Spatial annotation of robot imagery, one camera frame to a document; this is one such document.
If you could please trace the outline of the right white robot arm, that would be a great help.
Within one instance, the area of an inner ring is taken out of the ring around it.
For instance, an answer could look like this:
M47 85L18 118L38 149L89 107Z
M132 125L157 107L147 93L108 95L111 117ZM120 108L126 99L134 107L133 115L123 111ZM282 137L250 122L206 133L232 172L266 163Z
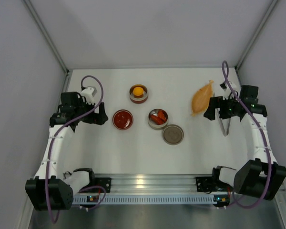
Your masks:
M258 103L258 87L243 85L234 93L222 83L223 96L210 98L204 117L213 121L239 117L245 133L248 161L241 168L218 166L214 176L238 194L272 200L286 177L286 168L277 163L271 149L266 107Z

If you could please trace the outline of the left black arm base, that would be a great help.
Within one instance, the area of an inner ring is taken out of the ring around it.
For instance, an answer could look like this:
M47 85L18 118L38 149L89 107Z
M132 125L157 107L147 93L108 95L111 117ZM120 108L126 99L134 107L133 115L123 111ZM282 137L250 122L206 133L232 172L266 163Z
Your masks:
M112 178L111 177L95 177L89 183L89 186L101 186L105 189L107 193L111 192L111 184Z

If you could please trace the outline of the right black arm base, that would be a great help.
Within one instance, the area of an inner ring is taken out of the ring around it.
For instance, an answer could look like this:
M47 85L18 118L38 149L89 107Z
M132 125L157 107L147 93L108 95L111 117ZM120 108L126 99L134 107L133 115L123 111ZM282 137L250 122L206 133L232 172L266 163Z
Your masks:
M224 192L233 191L233 187L228 183L220 181L219 175L222 166L214 167L211 176L200 176L196 177L196 188L198 192L204 192L206 194L211 194L212 192Z

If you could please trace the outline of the red sausage piece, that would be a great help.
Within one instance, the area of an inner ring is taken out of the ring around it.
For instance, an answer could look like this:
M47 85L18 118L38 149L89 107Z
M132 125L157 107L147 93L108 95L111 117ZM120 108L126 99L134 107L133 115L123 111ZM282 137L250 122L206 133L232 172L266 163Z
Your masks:
M164 124L163 120L156 115L150 115L150 120L153 121L157 125L163 125Z
M167 121L163 110L159 110L157 116L165 123Z

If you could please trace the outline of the orange round food ball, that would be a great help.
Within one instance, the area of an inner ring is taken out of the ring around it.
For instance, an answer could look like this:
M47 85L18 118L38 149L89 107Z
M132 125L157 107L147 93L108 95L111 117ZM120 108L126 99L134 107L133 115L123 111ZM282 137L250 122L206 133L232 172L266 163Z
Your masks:
M135 97L141 97L144 95L144 89L142 87L135 87L133 89L133 95Z

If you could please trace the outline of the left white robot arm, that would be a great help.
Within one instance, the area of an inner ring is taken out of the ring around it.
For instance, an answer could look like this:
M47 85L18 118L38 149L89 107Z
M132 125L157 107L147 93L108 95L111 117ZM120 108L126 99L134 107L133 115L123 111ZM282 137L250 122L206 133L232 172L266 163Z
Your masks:
M63 161L78 123L103 125L108 121L104 102L94 112L95 87L83 88L81 92L61 94L61 104L50 117L49 139L41 165L35 176L26 181L25 190L34 209L45 211L68 210L73 196L79 192L110 192L111 179L103 181L95 177L91 168L78 168L66 177Z

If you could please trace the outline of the metal tongs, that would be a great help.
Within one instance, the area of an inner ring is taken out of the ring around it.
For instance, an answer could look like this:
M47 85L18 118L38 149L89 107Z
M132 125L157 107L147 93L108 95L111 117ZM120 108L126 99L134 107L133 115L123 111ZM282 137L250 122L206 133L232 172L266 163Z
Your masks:
M224 137L227 137L229 134L231 115L228 111L227 103L224 103L224 106L219 106L215 108L215 115L218 119L219 126L221 128L222 134Z

